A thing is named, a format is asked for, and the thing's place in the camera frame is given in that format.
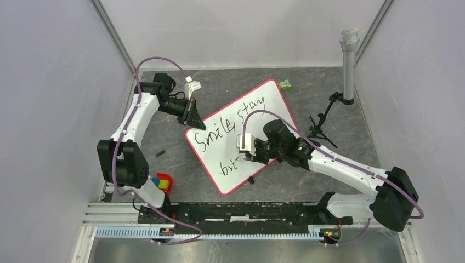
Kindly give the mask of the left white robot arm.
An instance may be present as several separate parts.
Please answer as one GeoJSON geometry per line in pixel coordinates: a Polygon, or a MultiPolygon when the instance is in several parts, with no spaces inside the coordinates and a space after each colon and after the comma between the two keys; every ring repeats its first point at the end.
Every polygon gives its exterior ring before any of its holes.
{"type": "Polygon", "coordinates": [[[175,80],[166,73],[156,73],[153,81],[140,82],[122,123],[107,140],[100,140],[97,153],[106,182],[121,196],[132,194],[146,207],[153,207],[151,216],[159,223],[172,217],[172,208],[166,205],[167,197],[152,181],[149,164],[140,145],[148,124],[157,111],[175,116],[178,123],[205,130],[192,93],[201,88],[198,81],[186,78],[185,90],[178,97],[173,93],[175,80]]]}

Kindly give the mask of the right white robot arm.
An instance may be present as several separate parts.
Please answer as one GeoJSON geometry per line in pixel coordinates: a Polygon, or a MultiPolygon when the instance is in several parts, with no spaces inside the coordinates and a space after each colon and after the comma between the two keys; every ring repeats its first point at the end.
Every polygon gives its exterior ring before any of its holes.
{"type": "Polygon", "coordinates": [[[280,119],[268,122],[266,140],[243,132],[236,137],[239,152],[250,162],[268,164],[275,159],[297,168],[330,176],[359,191],[355,195],[327,193],[317,208],[324,224],[336,218],[374,218],[384,227],[401,232],[417,209],[418,193],[401,168],[371,168],[330,151],[307,137],[297,137],[280,119]]]}

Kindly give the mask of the black marker cap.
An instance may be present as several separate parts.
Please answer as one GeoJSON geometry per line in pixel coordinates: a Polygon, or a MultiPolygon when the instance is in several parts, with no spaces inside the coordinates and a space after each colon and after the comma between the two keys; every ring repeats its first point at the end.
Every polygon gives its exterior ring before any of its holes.
{"type": "Polygon", "coordinates": [[[159,156],[161,156],[161,155],[162,155],[162,154],[164,154],[165,152],[166,152],[165,150],[162,150],[162,151],[160,151],[160,152],[156,153],[156,157],[159,157],[159,156]]]}

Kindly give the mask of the pink framed whiteboard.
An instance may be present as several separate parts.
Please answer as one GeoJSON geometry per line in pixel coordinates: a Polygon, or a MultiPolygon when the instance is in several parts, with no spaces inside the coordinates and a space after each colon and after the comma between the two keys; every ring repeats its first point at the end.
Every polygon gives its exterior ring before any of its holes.
{"type": "Polygon", "coordinates": [[[248,133],[266,140],[263,127],[274,119],[269,112],[296,126],[278,83],[273,79],[205,118],[206,130],[189,128],[186,131],[187,141],[221,194],[228,195],[265,168],[257,162],[236,160],[241,157],[236,137],[247,122],[248,133]]]}

